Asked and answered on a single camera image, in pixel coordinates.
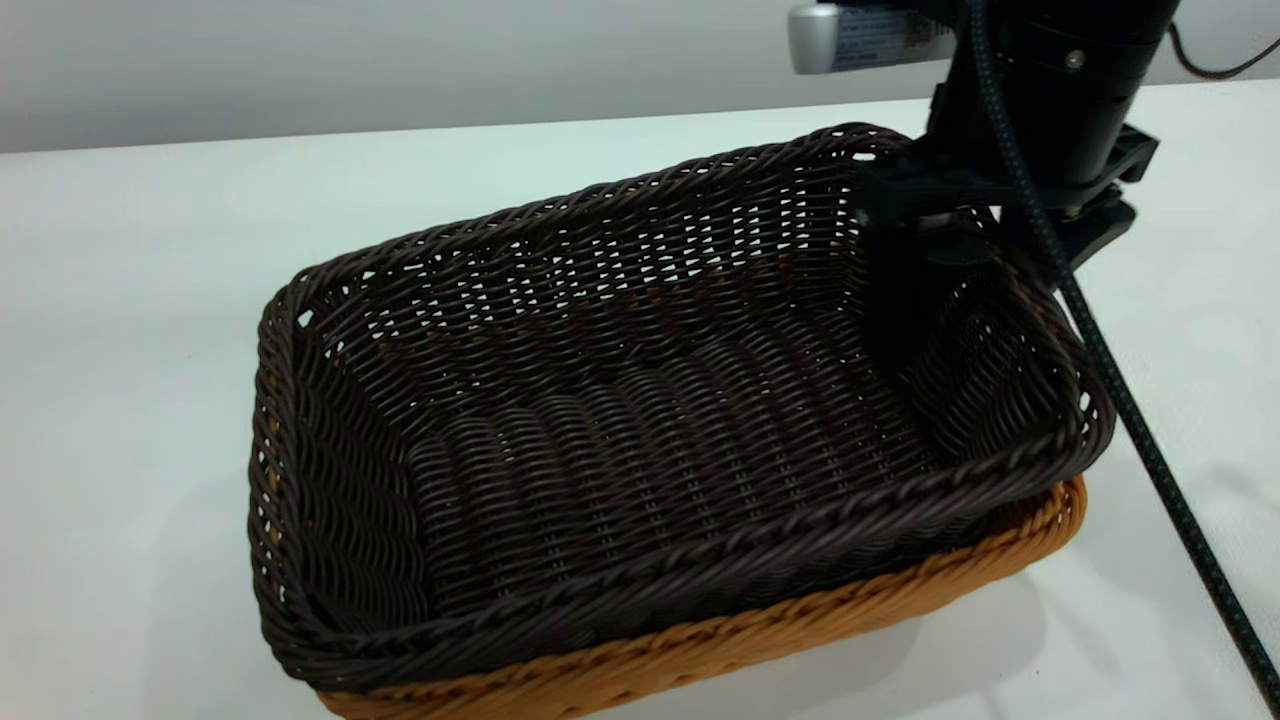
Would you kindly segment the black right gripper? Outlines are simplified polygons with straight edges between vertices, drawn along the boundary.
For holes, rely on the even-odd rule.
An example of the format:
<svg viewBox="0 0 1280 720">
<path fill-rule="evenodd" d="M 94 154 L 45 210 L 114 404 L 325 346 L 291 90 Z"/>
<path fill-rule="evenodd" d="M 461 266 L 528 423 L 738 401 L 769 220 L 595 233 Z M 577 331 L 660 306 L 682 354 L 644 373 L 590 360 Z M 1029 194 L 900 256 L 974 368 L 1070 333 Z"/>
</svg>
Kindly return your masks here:
<svg viewBox="0 0 1280 720">
<path fill-rule="evenodd" d="M 1012 137 L 1075 272 L 1137 219 L 1120 190 L 1105 188 L 1138 181 L 1155 152 L 1156 141 L 1125 119 L 1178 4 L 987 1 L 982 20 L 969 1 L 909 1 L 906 9 L 954 29 L 957 47 L 925 133 L 860 164 L 855 177 L 870 215 L 919 217 L 872 222 L 863 234 L 870 268 L 864 336 L 882 369 L 905 368 L 954 292 L 988 265 L 977 227 L 940 213 L 1010 206 L 1000 224 L 1015 254 L 1041 282 L 1064 278 L 1000 152 L 978 44 L 991 50 Z"/>
</svg>

